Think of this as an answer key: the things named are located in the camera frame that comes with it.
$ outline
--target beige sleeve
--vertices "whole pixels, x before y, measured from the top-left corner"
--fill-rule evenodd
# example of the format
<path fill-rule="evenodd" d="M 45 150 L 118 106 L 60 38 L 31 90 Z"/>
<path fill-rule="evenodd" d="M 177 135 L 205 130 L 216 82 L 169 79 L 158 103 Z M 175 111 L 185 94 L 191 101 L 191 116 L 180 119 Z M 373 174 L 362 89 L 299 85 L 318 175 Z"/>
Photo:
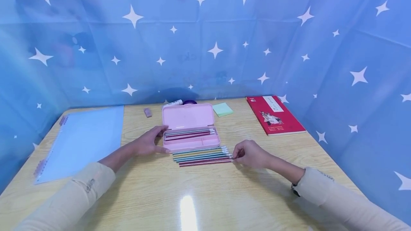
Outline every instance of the beige sleeve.
<path fill-rule="evenodd" d="M 306 168 L 294 189 L 307 201 L 329 212 L 349 230 L 411 230 L 403 221 L 316 169 Z"/>
<path fill-rule="evenodd" d="M 110 188 L 116 175 L 109 167 L 90 163 L 61 190 L 25 218 L 16 230 L 68 230 Z"/>

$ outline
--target red book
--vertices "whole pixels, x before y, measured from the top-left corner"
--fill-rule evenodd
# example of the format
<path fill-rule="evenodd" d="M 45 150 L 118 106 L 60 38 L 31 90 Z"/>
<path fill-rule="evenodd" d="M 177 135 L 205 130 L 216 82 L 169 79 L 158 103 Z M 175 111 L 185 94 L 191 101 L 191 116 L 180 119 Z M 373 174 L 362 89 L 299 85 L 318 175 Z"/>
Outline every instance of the red book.
<path fill-rule="evenodd" d="M 248 96 L 246 99 L 267 136 L 305 132 L 278 97 Z"/>

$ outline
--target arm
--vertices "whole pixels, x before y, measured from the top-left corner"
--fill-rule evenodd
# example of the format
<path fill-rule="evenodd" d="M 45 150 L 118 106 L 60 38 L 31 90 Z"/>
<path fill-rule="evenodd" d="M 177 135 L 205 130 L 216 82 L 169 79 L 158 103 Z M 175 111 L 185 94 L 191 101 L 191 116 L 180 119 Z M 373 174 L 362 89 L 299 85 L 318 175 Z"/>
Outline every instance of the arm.
<path fill-rule="evenodd" d="M 156 126 L 120 147 L 98 163 L 90 163 L 61 190 L 25 218 L 16 230 L 66 230 L 73 228 L 86 211 L 110 188 L 115 173 L 135 155 L 169 153 L 154 144 L 167 126 Z"/>
<path fill-rule="evenodd" d="M 334 182 L 316 169 L 302 169 L 270 155 L 254 141 L 235 146 L 234 162 L 277 172 L 292 184 L 307 201 L 329 212 L 349 230 L 411 230 L 407 224 L 371 203 L 363 196 Z"/>

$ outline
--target blue curtain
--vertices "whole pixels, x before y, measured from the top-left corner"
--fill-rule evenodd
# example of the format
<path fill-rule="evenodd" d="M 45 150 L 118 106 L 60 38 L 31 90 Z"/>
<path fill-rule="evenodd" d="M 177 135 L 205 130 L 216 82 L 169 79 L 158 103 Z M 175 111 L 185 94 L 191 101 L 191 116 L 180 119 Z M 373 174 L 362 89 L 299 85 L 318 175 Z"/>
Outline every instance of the blue curtain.
<path fill-rule="evenodd" d="M 3 190 L 70 107 L 277 94 L 411 224 L 411 0 L 1 0 Z"/>

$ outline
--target light wood grain surface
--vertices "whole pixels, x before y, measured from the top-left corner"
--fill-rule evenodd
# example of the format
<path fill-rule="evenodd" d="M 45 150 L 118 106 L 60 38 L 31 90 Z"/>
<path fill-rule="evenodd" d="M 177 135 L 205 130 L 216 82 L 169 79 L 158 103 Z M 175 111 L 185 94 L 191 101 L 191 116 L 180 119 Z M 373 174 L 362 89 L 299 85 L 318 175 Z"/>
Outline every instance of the light wood grain surface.
<path fill-rule="evenodd" d="M 217 104 L 222 101 L 205 101 Z M 311 166 L 361 194 L 308 134 L 266 136 L 244 98 L 225 100 L 234 114 L 215 117 L 222 145 L 230 151 L 253 139 L 268 152 L 299 166 Z M 146 118 L 143 108 L 153 117 Z M 73 109 L 65 114 L 90 109 Z M 67 179 L 33 185 L 33 172 L 46 157 L 59 122 L 0 196 L 2 230 L 11 230 Z M 162 123 L 161 105 L 126 106 L 121 144 Z M 345 230 L 325 212 L 295 196 L 290 183 L 268 170 L 232 163 L 179 168 L 171 156 L 136 157 L 85 218 L 86 230 Z"/>

